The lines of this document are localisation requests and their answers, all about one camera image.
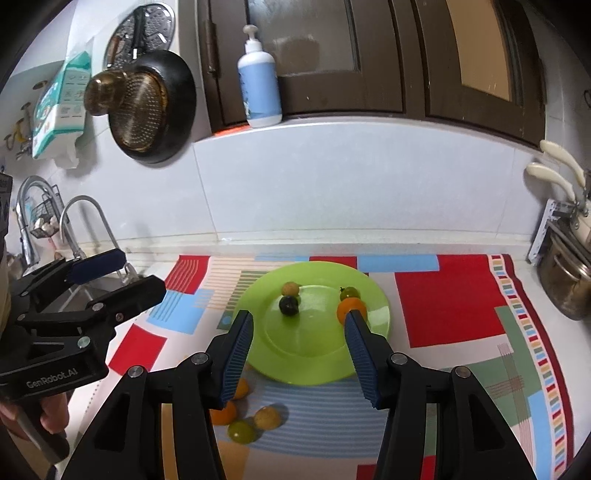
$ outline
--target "red square pattern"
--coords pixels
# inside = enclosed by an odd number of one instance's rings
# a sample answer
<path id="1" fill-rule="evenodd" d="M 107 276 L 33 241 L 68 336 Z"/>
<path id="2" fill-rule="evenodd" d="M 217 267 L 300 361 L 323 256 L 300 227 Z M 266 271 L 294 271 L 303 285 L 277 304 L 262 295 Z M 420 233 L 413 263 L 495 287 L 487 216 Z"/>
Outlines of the red square pattern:
<path id="1" fill-rule="evenodd" d="M 373 480 L 375 465 L 358 465 L 357 480 Z M 421 468 L 421 480 L 433 480 L 435 477 L 435 456 L 428 456 L 423 459 Z"/>
<path id="2" fill-rule="evenodd" d="M 311 262 L 332 262 L 357 270 L 357 257 L 310 257 Z"/>
<path id="3" fill-rule="evenodd" d="M 396 273 L 411 347 L 505 333 L 495 307 L 506 305 L 486 255 L 439 255 L 439 271 Z"/>
<path id="4" fill-rule="evenodd" d="M 119 375 L 124 375 L 129 367 L 134 365 L 142 365 L 150 371 L 164 342 L 166 342 L 165 337 L 154 335 L 137 325 L 132 325 L 113 355 L 109 367 Z"/>
<path id="5" fill-rule="evenodd" d="M 166 289 L 193 295 L 201 285 L 208 265 L 209 257 L 180 255 L 166 277 Z"/>

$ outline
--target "teal tissue package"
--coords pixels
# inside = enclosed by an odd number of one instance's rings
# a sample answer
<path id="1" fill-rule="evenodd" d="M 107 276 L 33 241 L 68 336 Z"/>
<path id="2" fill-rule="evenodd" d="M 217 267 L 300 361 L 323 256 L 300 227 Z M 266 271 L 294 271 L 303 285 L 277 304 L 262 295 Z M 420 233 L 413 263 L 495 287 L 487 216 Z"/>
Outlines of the teal tissue package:
<path id="1" fill-rule="evenodd" d="M 57 163 L 58 158 L 69 157 L 69 168 L 77 166 L 74 142 L 84 131 L 84 91 L 89 80 L 86 51 L 66 59 L 35 107 L 34 158 L 53 158 Z"/>

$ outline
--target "brown knob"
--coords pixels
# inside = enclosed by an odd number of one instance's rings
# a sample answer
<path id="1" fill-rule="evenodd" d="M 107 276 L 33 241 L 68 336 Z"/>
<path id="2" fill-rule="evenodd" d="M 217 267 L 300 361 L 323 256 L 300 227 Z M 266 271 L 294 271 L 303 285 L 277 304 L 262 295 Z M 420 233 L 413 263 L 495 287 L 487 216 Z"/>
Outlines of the brown knob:
<path id="1" fill-rule="evenodd" d="M 105 70 L 90 79 L 84 92 L 84 108 L 94 116 L 117 110 L 125 96 L 127 74 L 122 70 Z"/>

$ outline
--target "blue bottle label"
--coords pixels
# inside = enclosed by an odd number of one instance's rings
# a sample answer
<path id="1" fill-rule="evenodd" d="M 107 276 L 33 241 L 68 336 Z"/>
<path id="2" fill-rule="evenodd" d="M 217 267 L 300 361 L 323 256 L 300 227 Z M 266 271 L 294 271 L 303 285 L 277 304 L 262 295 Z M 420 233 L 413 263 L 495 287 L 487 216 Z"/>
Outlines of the blue bottle label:
<path id="1" fill-rule="evenodd" d="M 275 65 L 255 63 L 238 69 L 246 118 L 281 115 L 281 99 Z"/>

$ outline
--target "bottle cap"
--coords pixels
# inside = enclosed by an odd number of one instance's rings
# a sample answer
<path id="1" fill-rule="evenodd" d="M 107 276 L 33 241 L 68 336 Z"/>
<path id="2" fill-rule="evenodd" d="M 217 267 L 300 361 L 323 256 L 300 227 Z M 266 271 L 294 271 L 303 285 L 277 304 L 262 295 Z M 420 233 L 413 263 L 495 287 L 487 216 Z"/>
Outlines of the bottle cap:
<path id="1" fill-rule="evenodd" d="M 246 53 L 262 51 L 262 43 L 255 36 L 256 32 L 258 32 L 258 27 L 256 25 L 246 25 L 242 31 L 249 37 L 244 46 Z"/>

